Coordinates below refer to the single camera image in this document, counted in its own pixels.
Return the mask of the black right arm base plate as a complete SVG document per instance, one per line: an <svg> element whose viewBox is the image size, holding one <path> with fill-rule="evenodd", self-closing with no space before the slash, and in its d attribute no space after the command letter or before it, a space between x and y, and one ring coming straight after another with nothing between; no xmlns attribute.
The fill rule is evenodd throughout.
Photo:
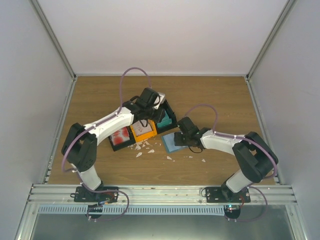
<svg viewBox="0 0 320 240"><path fill-rule="evenodd" d="M207 203L250 203L251 197L248 189L237 193L221 186L207 186L200 190L200 195L206 198Z"/></svg>

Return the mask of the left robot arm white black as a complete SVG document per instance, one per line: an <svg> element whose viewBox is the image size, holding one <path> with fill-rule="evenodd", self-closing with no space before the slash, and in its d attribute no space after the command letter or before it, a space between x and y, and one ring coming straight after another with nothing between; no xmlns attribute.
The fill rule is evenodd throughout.
<svg viewBox="0 0 320 240"><path fill-rule="evenodd" d="M121 102L114 112L101 119L85 125L75 123L70 127L61 149L61 169L78 174L81 184L87 188L85 195L90 201L98 202L103 197L103 181L95 169L99 144L116 131L136 122L161 121L165 116L162 107L165 100L165 94L146 87L141 95Z"/></svg>

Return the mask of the teal card holder wallet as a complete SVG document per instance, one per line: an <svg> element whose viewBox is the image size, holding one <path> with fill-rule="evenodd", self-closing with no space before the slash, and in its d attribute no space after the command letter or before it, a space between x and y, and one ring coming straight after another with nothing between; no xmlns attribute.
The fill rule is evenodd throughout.
<svg viewBox="0 0 320 240"><path fill-rule="evenodd" d="M180 151L182 149L187 148L187 146L176 146L175 141L174 141L174 136L175 136L175 133L172 132L172 133L163 135L161 137L164 148L168 154L171 154L171 153L174 153L174 152L177 152L177 151Z"/></svg>

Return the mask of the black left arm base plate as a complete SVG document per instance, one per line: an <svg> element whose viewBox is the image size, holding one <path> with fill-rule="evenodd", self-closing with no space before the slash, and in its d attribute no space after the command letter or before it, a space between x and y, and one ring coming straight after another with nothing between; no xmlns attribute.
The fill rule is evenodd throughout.
<svg viewBox="0 0 320 240"><path fill-rule="evenodd" d="M70 197L76 203L116 203L118 201L118 192L116 191L118 190L118 187L104 186L102 189L98 189L104 193L94 193L83 186L78 186L75 192L70 194Z"/></svg>

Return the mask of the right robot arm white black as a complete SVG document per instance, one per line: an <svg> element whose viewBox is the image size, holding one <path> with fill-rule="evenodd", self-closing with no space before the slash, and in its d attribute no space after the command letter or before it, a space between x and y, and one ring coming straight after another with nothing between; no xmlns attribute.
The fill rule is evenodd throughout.
<svg viewBox="0 0 320 240"><path fill-rule="evenodd" d="M277 172L279 160L256 132L231 135L211 128L199 129L189 117L177 122L180 132L174 134L176 146L203 150L217 150L233 155L240 169L221 185L221 196L234 202L240 191L253 183L260 183L271 171Z"/></svg>

